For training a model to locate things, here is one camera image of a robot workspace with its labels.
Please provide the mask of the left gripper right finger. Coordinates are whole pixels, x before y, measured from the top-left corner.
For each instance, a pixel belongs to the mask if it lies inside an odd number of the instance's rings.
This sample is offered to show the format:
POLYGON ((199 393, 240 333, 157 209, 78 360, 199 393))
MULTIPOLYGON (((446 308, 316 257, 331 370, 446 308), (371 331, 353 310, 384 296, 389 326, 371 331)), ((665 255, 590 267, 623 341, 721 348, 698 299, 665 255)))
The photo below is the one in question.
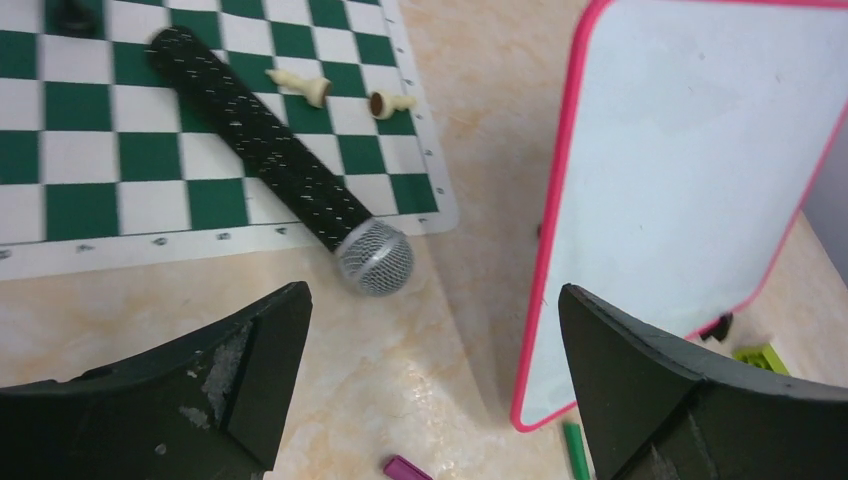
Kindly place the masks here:
POLYGON ((598 478, 846 477, 844 388, 716 354, 577 285, 559 316, 598 478))

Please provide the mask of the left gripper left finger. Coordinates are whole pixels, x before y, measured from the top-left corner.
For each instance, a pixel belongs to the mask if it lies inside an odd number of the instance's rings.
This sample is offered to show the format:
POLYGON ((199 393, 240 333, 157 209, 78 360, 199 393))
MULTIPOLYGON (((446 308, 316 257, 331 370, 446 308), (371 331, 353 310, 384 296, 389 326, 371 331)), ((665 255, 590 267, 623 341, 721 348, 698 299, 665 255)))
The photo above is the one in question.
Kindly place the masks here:
POLYGON ((5 479, 260 479, 313 310, 305 282, 65 382, 1 391, 5 479))

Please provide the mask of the pink framed whiteboard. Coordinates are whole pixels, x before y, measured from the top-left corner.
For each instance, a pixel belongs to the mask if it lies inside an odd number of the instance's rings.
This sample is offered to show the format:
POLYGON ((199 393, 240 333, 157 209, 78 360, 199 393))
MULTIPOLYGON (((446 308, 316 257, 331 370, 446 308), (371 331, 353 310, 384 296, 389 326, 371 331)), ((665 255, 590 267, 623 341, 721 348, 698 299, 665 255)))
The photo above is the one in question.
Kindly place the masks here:
POLYGON ((558 298, 691 337, 760 292, 847 117, 843 1, 592 1, 575 29, 511 420, 577 405, 558 298))

